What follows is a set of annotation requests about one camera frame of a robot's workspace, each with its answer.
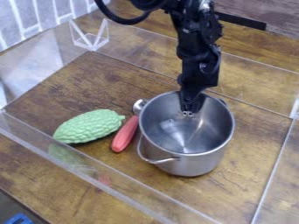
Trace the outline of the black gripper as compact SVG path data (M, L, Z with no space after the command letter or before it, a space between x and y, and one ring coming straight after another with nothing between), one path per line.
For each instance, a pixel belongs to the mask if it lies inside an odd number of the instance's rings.
M185 116L192 116L205 101L201 91L219 84L220 49L216 45L203 45L199 49L177 45L176 54L181 60L181 74L177 78L181 87L180 108Z

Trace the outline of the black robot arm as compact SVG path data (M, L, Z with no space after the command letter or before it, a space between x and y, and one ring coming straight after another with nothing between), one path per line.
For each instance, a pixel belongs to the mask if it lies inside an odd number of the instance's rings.
M170 19L177 32L176 55L181 60L180 107L186 115L197 113L203 105L203 91L216 87L220 73L223 25L213 11L212 0L178 0L170 4Z

